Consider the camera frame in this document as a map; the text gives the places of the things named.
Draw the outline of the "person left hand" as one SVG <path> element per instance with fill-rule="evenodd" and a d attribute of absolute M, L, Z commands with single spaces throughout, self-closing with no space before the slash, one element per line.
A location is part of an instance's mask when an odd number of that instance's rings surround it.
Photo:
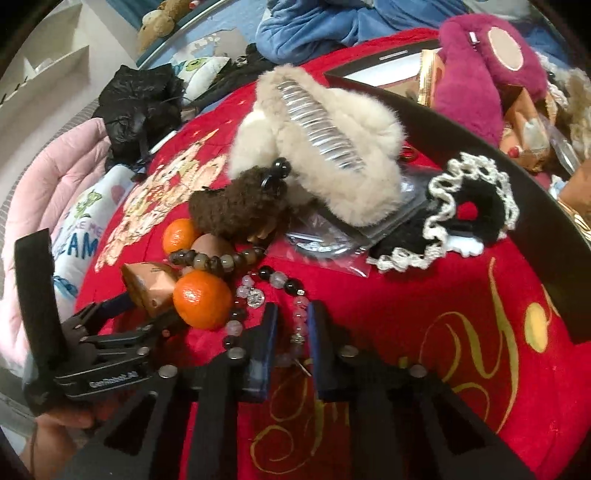
<path fill-rule="evenodd" d="M 116 398 L 92 403 L 69 402 L 35 418 L 35 428 L 20 455 L 34 479 L 54 479 L 77 451 L 69 431 L 89 429 L 120 406 Z"/>

